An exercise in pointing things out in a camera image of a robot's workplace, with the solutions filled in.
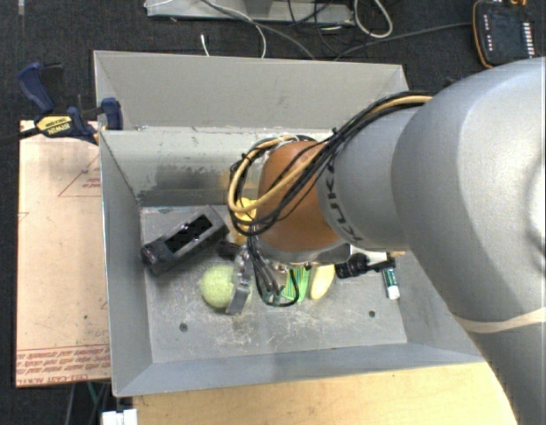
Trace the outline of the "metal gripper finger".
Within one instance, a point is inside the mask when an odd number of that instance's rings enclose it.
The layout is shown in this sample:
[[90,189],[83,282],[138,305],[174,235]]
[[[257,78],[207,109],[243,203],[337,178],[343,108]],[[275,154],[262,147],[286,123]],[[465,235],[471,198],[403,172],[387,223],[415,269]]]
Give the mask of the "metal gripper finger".
[[234,287],[226,314],[237,315],[242,313],[251,294],[252,271],[247,249],[240,249],[235,256],[232,284]]

